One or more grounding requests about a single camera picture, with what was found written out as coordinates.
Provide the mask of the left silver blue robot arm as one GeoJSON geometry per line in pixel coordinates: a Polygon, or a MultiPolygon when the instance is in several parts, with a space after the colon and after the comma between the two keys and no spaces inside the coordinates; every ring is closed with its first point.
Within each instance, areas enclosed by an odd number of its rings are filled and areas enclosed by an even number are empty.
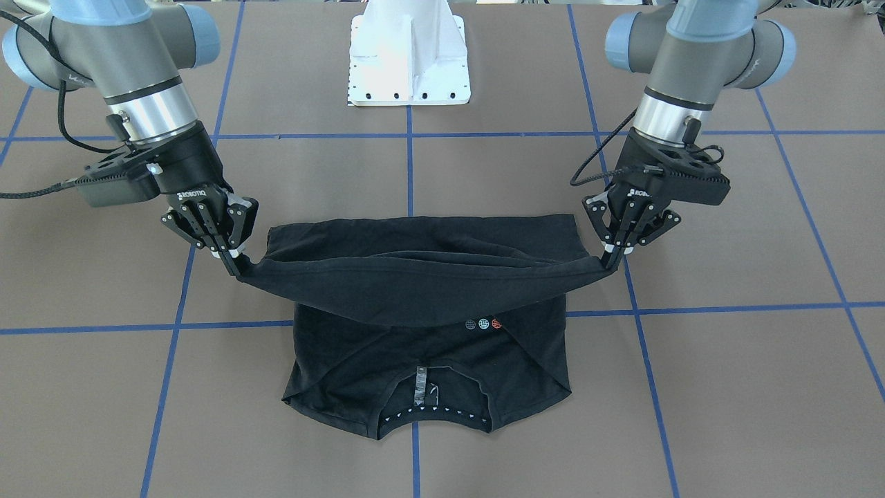
{"type": "Polygon", "coordinates": [[[622,14],[606,34],[611,66],[649,79],[611,183],[584,199],[614,269],[682,221],[670,202],[720,205],[730,190],[721,158],[696,140],[726,88],[755,89],[783,79],[797,56],[790,29],[761,13],[774,1],[677,1],[622,14]]]}

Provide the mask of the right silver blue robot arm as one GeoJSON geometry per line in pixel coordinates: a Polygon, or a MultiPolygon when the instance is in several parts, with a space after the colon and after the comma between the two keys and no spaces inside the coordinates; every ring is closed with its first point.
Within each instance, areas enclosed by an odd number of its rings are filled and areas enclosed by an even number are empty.
{"type": "Polygon", "coordinates": [[[31,199],[76,189],[91,207],[167,199],[161,221],[196,248],[207,248],[228,274],[250,267],[243,245],[256,199],[224,179],[212,139],[180,70],[208,65],[221,49],[213,16],[195,4],[151,1],[3,1],[12,22],[3,36],[7,66],[23,82],[57,94],[57,126],[66,95],[94,88],[109,108],[114,148],[92,147],[101,160],[81,177],[3,199],[31,199]]]}

